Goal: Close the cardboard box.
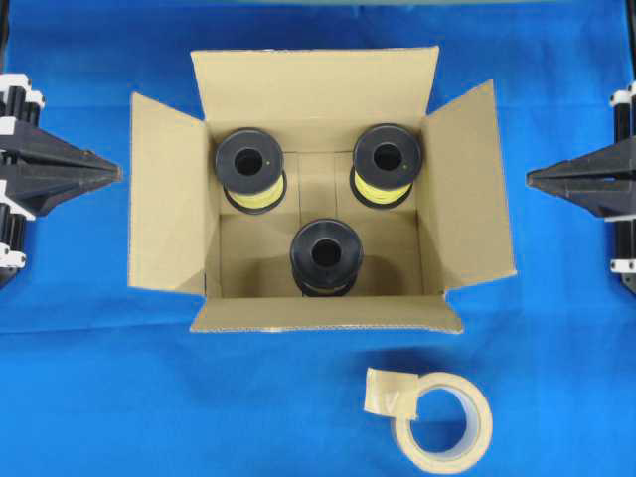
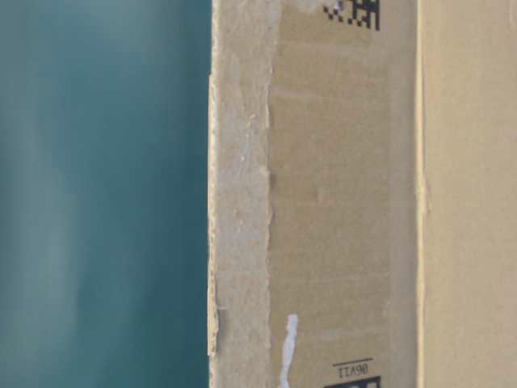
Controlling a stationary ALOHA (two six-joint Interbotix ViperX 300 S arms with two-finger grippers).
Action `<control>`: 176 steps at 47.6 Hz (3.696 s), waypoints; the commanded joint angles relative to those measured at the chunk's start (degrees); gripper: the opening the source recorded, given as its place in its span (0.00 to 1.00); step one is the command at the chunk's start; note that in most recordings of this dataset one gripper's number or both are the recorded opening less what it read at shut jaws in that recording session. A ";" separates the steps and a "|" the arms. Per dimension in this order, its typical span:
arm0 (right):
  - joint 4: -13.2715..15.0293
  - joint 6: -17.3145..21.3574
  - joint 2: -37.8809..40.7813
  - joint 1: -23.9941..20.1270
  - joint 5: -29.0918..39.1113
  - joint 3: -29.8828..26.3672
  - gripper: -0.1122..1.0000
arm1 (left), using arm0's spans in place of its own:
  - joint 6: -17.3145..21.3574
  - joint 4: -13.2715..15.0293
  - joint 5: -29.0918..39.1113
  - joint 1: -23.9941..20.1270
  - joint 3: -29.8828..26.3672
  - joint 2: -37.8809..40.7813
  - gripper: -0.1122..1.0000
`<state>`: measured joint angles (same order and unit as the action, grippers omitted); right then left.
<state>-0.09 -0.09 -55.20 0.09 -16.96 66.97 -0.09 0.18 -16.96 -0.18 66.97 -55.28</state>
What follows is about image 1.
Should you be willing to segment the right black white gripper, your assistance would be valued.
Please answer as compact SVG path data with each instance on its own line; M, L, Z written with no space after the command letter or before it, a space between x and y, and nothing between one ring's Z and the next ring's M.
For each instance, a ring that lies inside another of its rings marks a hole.
M635 82L610 97L615 143L527 174L527 185L614 224L610 269L635 291Z

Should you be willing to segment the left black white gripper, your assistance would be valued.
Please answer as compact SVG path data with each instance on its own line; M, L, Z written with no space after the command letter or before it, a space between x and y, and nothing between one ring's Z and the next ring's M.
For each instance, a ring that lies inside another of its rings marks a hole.
M25 267L26 224L121 179L119 167L37 127L46 100L25 74L1 75L1 149L63 166L1 167L1 288Z

